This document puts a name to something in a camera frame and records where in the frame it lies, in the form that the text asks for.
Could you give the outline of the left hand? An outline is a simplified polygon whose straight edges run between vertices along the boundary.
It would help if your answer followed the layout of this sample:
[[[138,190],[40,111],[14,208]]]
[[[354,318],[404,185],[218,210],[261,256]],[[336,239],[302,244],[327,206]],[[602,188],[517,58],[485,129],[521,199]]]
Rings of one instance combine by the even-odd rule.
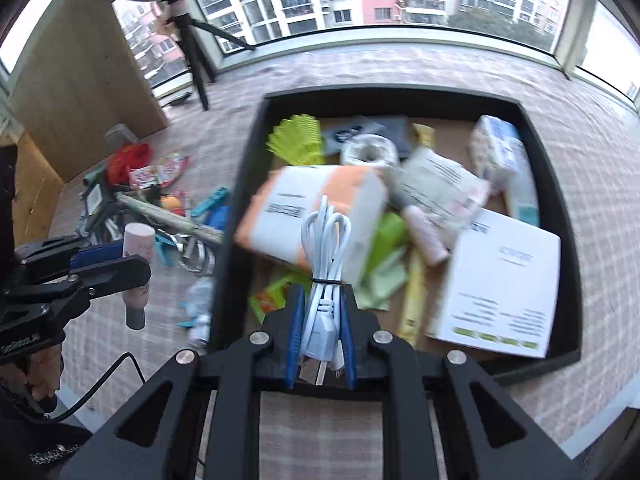
[[[39,403],[50,399],[60,388],[63,371],[62,344],[40,350],[1,365],[1,391]]]

